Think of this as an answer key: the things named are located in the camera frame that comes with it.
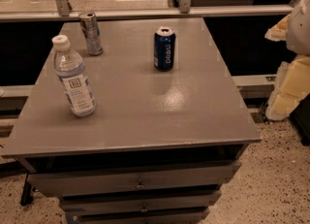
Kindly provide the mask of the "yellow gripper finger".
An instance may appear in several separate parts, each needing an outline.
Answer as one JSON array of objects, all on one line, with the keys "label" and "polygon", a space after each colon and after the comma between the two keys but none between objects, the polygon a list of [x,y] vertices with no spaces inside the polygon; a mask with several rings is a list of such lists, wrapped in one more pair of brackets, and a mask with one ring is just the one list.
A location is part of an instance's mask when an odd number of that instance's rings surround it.
[{"label": "yellow gripper finger", "polygon": [[264,37],[273,42],[285,41],[288,30],[288,20],[291,15],[286,15],[277,24],[269,28]]},{"label": "yellow gripper finger", "polygon": [[310,94],[310,57],[297,55],[291,62],[282,62],[278,68],[274,90],[265,110],[265,116],[274,121],[288,117],[299,103]]}]

